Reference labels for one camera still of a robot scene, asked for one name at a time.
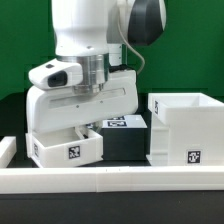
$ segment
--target white box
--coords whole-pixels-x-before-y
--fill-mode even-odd
[[[85,128],[80,140],[73,128],[26,135],[29,156],[39,167],[75,167],[102,160],[103,138]]]
[[[201,93],[149,94],[151,165],[224,165],[224,104]]]

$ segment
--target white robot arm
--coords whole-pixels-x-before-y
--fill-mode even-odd
[[[166,21],[163,0],[52,0],[52,15],[57,58],[30,71],[34,86],[27,96],[28,156],[40,167],[48,167],[37,153],[44,147],[41,139],[49,147],[47,136],[75,128],[77,144],[87,139],[87,148],[93,134],[84,125],[136,111],[136,72],[109,73],[108,43],[148,45],[163,32]],[[102,160],[100,144],[89,146],[96,151],[91,158],[76,158],[67,165],[59,159],[49,166]]]

